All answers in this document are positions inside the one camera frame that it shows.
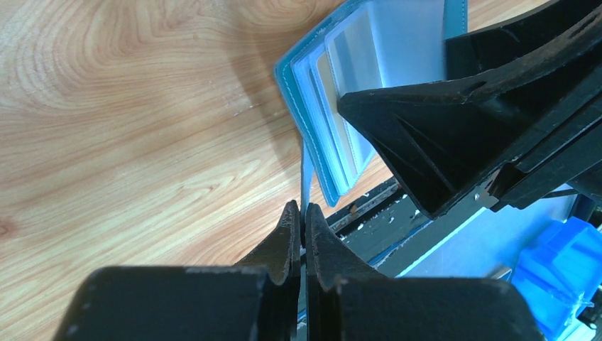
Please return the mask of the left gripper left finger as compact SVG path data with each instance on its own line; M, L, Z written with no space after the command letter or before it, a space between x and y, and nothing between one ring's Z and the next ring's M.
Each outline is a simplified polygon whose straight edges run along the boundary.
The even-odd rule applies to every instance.
M231 266L108 266L75 292L56 340L291 340L300 294L300 211Z

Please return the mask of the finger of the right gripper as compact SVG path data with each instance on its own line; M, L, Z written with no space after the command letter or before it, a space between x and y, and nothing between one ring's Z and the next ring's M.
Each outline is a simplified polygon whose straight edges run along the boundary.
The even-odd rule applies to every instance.
M548 1L445 48L446 80L338 103L426 216L480 185L494 211L565 183L601 200L600 1Z

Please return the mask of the blue card holder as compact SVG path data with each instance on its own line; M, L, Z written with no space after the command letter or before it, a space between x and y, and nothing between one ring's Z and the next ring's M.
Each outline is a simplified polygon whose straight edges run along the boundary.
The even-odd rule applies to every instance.
M464 34L467 1L346 1L274 67L303 141L301 208L316 178L328 206L359 181L374 147L345 120L349 92L440 81L444 41Z

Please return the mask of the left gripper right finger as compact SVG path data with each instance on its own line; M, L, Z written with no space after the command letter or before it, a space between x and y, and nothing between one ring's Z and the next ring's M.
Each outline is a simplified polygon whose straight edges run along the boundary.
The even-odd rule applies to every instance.
M390 278L305 214L309 340L542 340L518 290L484 278Z

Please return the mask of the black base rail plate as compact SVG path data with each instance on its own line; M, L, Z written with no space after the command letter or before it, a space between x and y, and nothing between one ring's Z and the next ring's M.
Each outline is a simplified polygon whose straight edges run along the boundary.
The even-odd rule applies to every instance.
M343 243L375 270L404 276L482 209L473 191L431 220L391 178L327 218Z

